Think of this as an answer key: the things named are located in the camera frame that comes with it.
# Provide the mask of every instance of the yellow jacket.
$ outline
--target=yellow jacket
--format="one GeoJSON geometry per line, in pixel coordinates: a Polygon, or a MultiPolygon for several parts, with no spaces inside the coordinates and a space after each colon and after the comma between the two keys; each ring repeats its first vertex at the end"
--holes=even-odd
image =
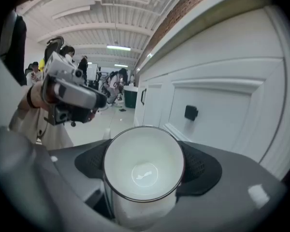
{"type": "Polygon", "coordinates": [[[39,63],[39,71],[43,71],[45,66],[44,58],[39,63]]]}

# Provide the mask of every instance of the ceiling light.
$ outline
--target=ceiling light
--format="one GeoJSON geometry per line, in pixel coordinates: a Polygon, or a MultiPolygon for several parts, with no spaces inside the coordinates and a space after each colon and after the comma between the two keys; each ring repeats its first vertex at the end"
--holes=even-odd
{"type": "Polygon", "coordinates": [[[127,65],[123,65],[123,64],[114,64],[115,66],[119,66],[119,67],[128,67],[127,65]]]}
{"type": "Polygon", "coordinates": [[[123,46],[117,46],[117,45],[107,45],[106,48],[108,48],[108,49],[116,49],[116,50],[131,51],[131,48],[123,47],[123,46]]]}

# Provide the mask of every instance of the black rubber mat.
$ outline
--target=black rubber mat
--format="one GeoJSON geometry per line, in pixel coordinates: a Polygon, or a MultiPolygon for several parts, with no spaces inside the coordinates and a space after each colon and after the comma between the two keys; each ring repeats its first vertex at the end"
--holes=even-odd
{"type": "MultiPolygon", "coordinates": [[[[76,168],[88,178],[103,179],[103,157],[110,142],[111,139],[79,155],[75,159],[76,168]]],[[[185,171],[176,195],[203,195],[217,184],[222,167],[214,157],[182,141],[178,143],[184,153],[185,171]]]]}

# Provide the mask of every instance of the cabinet door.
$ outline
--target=cabinet door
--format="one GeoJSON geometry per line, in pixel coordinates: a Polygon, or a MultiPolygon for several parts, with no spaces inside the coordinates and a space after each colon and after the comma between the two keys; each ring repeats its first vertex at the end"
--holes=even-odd
{"type": "Polygon", "coordinates": [[[163,82],[166,76],[148,81],[143,125],[159,126],[163,104],[163,82]]]}
{"type": "Polygon", "coordinates": [[[144,119],[147,82],[141,82],[137,91],[134,126],[141,126],[144,119]]]}
{"type": "Polygon", "coordinates": [[[191,67],[169,74],[166,86],[161,128],[179,140],[261,160],[282,113],[282,59],[234,59],[191,67]],[[194,121],[185,118],[187,105],[199,111],[194,121]]]}

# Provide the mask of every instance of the camera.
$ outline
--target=camera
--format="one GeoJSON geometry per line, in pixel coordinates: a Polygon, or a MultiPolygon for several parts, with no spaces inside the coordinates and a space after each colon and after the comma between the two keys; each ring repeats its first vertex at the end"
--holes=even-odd
{"type": "Polygon", "coordinates": [[[107,97],[84,85],[83,72],[63,56],[53,52],[42,72],[42,100],[49,105],[47,122],[52,125],[67,121],[89,122],[98,108],[106,105],[107,97]],[[48,103],[47,87],[54,87],[56,103],[48,103]]]}

